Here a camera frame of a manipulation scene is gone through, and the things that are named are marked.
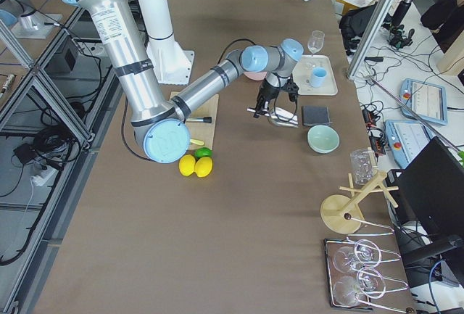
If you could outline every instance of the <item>blue cup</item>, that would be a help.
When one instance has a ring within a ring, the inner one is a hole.
[[[312,69],[310,85],[314,88],[319,88],[322,86],[323,81],[327,77],[327,71],[323,67],[315,67]]]

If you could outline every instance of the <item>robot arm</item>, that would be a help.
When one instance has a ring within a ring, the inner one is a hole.
[[[177,96],[166,100],[128,0],[63,1],[89,11],[133,110],[130,122],[136,141],[156,162],[174,162],[186,152],[190,135],[183,121],[244,71],[268,72],[255,110],[255,116],[264,115],[269,101],[283,90],[303,53],[301,44],[292,39],[280,46],[232,51]]]

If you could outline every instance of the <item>light blue cup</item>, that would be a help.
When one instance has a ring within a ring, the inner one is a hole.
[[[329,153],[340,145],[340,138],[333,128],[315,125],[307,132],[307,143],[318,153]]]
[[[327,77],[327,71],[323,67],[315,67],[312,69],[310,85],[314,88],[319,88],[322,86],[323,81]]]

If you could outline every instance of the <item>green bowl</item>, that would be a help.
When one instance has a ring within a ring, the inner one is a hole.
[[[340,138],[331,127],[315,125],[307,132],[307,143],[318,153],[329,153],[340,145]]]

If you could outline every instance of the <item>person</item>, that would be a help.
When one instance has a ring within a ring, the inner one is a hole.
[[[464,29],[464,0],[438,0],[420,18],[442,51],[448,50]]]

